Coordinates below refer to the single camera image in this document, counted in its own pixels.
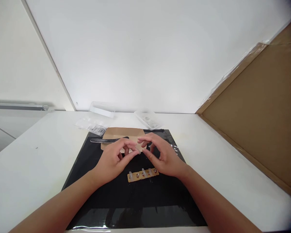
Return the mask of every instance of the cardboard panel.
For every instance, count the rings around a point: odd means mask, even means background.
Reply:
[[[285,29],[283,29],[271,42],[271,45],[281,44],[291,44],[291,23]]]
[[[291,194],[291,44],[263,50],[203,116]]]
[[[196,111],[201,115],[203,111],[234,81],[235,78],[267,47],[266,44],[258,43],[251,51],[240,61],[240,63],[232,69],[226,79],[218,86],[218,88],[210,95],[205,103]]]

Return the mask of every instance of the plastic container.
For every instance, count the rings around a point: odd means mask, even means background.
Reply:
[[[161,123],[157,120],[155,112],[143,109],[135,111],[134,114],[149,130],[161,128]]]
[[[76,122],[76,126],[102,136],[113,122],[115,108],[93,101],[88,113]]]

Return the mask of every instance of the small component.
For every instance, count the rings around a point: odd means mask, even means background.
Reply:
[[[142,176],[147,177],[146,176],[146,171],[144,169],[142,169]]]

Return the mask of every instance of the black mat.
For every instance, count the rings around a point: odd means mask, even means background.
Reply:
[[[172,145],[176,145],[169,130],[154,130]],[[89,134],[76,158],[63,189],[81,178],[98,163],[100,143]],[[184,161],[181,152],[178,156]],[[127,174],[153,168],[147,157],[135,156],[114,180],[100,187],[82,206],[67,229],[206,226],[206,222],[185,186],[175,177],[159,176],[129,183]]]

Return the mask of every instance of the left hand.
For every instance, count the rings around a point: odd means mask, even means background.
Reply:
[[[116,178],[133,157],[141,153],[136,148],[136,145],[137,143],[132,140],[121,138],[106,147],[98,164],[90,171],[93,173],[94,179],[100,184],[100,186]],[[125,149],[124,158],[120,153],[122,148]]]

